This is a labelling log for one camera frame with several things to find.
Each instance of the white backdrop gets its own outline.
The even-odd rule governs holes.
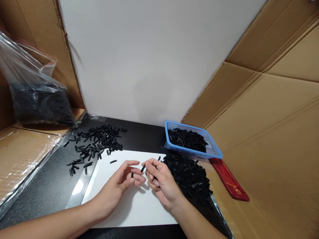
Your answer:
[[[89,114],[180,121],[265,0],[60,0]]]

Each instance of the blue mesh basket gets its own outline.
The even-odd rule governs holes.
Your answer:
[[[206,145],[206,153],[172,144],[169,140],[168,130],[175,129],[175,128],[197,132],[200,135],[202,135],[204,137],[205,141],[208,143],[208,145]],[[177,122],[173,122],[173,121],[166,121],[165,122],[165,132],[166,132],[165,147],[170,149],[170,150],[177,151],[177,152],[183,153],[183,154],[188,154],[188,155],[195,156],[195,157],[206,158],[206,159],[209,159],[209,158],[222,159],[224,157],[222,152],[220,151],[220,149],[216,145],[215,141],[213,140],[213,138],[209,135],[209,133],[206,130],[204,130],[202,128],[197,128],[194,126],[181,124],[181,123],[177,123]]]

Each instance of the pile of black plastic pieces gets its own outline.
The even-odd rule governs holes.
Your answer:
[[[172,144],[206,153],[208,143],[196,132],[175,128],[168,130],[168,136]]]
[[[85,174],[87,174],[87,167],[91,166],[93,162],[91,159],[96,157],[97,160],[102,159],[102,153],[106,149],[107,155],[115,150],[123,150],[123,145],[117,142],[117,138],[121,138],[119,135],[121,132],[126,133],[127,129],[118,128],[114,125],[100,125],[98,127],[92,127],[87,132],[78,132],[77,135],[70,137],[69,141],[64,145],[66,147],[70,141],[75,141],[76,144],[81,144],[89,141],[87,145],[75,145],[75,150],[80,153],[79,159],[73,160],[67,166],[71,166],[69,172],[73,176],[75,169],[79,169],[77,164],[85,164],[85,159],[88,158],[88,163],[84,165]]]
[[[181,154],[167,150],[163,163],[172,173],[176,183],[186,197],[195,199],[200,205],[211,207],[209,179],[206,177],[205,169]]]

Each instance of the ziplock bag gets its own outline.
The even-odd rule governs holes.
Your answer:
[[[67,88],[51,77],[55,65],[56,60],[45,52],[22,40],[14,42],[0,32],[0,68],[10,86],[15,118],[21,124],[77,127]]]

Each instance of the black table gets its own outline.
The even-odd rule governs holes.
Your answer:
[[[100,124],[114,124],[116,127],[127,128],[128,131],[118,142],[123,144],[124,150],[142,151],[150,153],[164,153],[165,128],[148,124],[135,123],[125,120],[99,118],[97,120],[84,119],[80,127],[74,132],[87,131]],[[60,146],[49,158],[47,163],[36,174],[32,182],[23,190],[9,211],[0,221],[0,229],[80,205],[86,185],[96,164],[88,169],[88,176],[83,168],[71,177],[69,167],[66,166],[73,159],[78,158],[74,149],[75,142],[67,147]],[[75,191],[75,186],[81,180],[83,187]],[[196,208],[224,235],[231,238],[222,218],[216,211],[203,208],[192,202]],[[181,227],[177,225],[158,225],[140,227],[118,227],[90,229],[79,238],[186,238]]]

